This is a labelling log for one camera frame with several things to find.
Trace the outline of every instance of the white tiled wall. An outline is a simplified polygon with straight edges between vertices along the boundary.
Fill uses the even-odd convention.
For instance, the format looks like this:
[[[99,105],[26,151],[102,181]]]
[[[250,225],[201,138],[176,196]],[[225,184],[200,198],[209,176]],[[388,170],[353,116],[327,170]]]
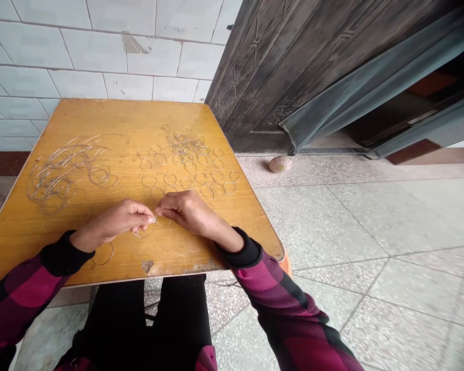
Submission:
[[[242,0],[0,0],[0,150],[61,98],[202,103]]]

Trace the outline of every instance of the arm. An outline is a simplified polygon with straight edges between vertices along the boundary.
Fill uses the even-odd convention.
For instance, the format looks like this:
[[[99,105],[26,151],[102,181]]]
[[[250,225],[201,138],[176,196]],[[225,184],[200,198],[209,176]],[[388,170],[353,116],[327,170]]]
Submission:
[[[0,281],[0,369],[7,369],[15,345],[71,275],[95,249],[128,230],[154,222],[144,205],[124,200],[78,231],[67,231],[34,258],[12,269]]]
[[[155,209],[214,240],[258,311],[281,369],[357,370],[361,366],[314,300],[284,273],[261,245],[232,228],[191,191],[169,193]]]

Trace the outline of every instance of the yellow table surface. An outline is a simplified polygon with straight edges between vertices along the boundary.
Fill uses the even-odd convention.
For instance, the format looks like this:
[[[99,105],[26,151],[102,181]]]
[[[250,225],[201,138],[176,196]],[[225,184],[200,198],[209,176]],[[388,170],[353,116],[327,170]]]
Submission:
[[[117,201],[132,198],[154,209],[156,203],[151,198],[151,190],[142,184],[144,175],[155,176],[158,187],[165,189],[167,185],[163,180],[164,175],[173,174],[177,178],[175,188],[182,191],[180,180],[187,176],[193,178],[195,174],[189,174],[183,165],[171,161],[173,152],[165,130],[169,126],[162,129],[167,124],[172,126],[171,134],[183,134],[189,139],[199,135],[204,138],[204,145],[211,150],[218,148],[223,151],[224,167],[219,170],[225,180],[221,183],[230,181],[230,172],[237,171],[240,174],[237,189],[233,192],[233,187],[229,185],[227,189],[233,194],[217,194],[209,200],[199,192],[200,185],[195,184],[198,194],[212,204],[216,212],[231,225],[244,229],[260,242],[267,253],[278,260],[282,259],[282,244],[208,106],[194,103],[63,99],[0,212],[0,279],[14,266],[36,255],[43,246],[56,241],[66,230],[80,228],[88,218],[92,220]],[[57,214],[44,214],[26,195],[31,171],[70,140],[101,134],[121,134],[96,138],[100,140],[96,144],[110,149],[99,155],[99,159],[106,159],[100,163],[110,167],[110,173],[117,175],[119,182],[111,188],[102,189],[84,174],[76,186],[85,190],[86,198],[79,191]],[[158,162],[164,163],[164,159],[160,156],[155,161],[155,152],[152,151],[150,162],[153,167],[145,172],[140,167],[141,159],[137,152],[150,149],[154,144],[161,146],[161,153],[167,157],[168,164],[159,165]],[[210,160],[216,157],[213,153],[209,155]],[[198,164],[196,174],[206,173],[209,176],[215,169],[211,163]],[[219,173],[214,174],[216,178],[221,178]],[[145,178],[146,183],[152,186],[151,180]],[[210,197],[207,188],[203,191]],[[161,198],[159,191],[154,191],[154,198]],[[88,261],[67,285],[192,274],[225,268],[215,247],[208,240],[190,234],[174,222],[168,226],[165,225],[168,220],[159,219],[159,222],[161,226],[155,226],[154,232],[147,238],[139,238],[132,232],[117,237],[113,241],[113,257],[107,264],[96,266]],[[96,252],[95,261],[106,261],[111,251],[110,245],[101,246]]]

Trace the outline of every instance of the sleeve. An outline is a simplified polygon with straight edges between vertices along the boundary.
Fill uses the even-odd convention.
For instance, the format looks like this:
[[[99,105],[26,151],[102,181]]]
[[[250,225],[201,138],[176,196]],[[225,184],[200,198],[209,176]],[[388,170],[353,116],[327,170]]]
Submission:
[[[0,369],[7,369],[15,345],[34,319],[47,307],[70,276],[94,253],[87,254],[70,243],[67,231],[34,258],[12,269],[0,281]]]
[[[362,371],[337,330],[327,325],[328,316],[313,298],[266,254],[256,241],[234,227],[244,239],[238,253],[221,250],[238,282],[246,291],[258,321],[282,370]]]

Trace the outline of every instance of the ball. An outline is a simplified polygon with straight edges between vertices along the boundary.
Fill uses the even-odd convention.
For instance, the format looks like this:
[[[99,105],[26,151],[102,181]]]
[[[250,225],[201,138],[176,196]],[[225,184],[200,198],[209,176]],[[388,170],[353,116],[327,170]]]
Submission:
[[[283,172],[286,172],[292,169],[293,165],[294,165],[294,161],[292,161],[290,157],[279,156],[279,157],[275,157],[274,159],[272,159],[268,167],[274,173],[283,173]]]

